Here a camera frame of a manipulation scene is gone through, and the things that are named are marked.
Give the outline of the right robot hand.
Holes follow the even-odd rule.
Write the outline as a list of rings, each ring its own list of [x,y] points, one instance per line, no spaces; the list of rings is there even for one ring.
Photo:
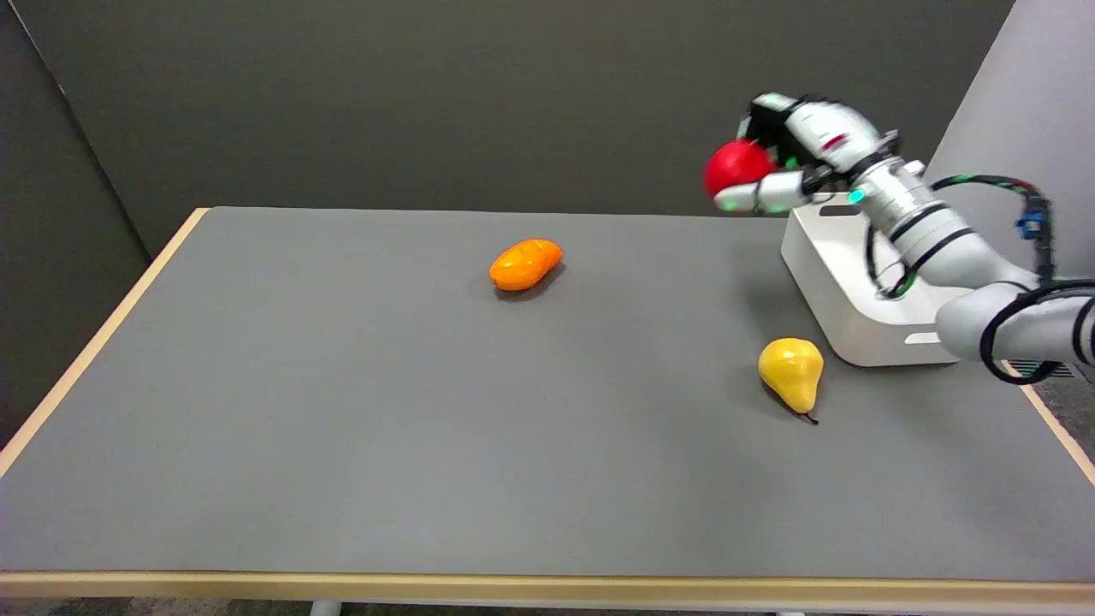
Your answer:
[[[724,213],[785,216],[848,191],[899,148],[895,130],[880,132],[844,102],[766,92],[749,102],[731,143],[708,159],[705,184]]]

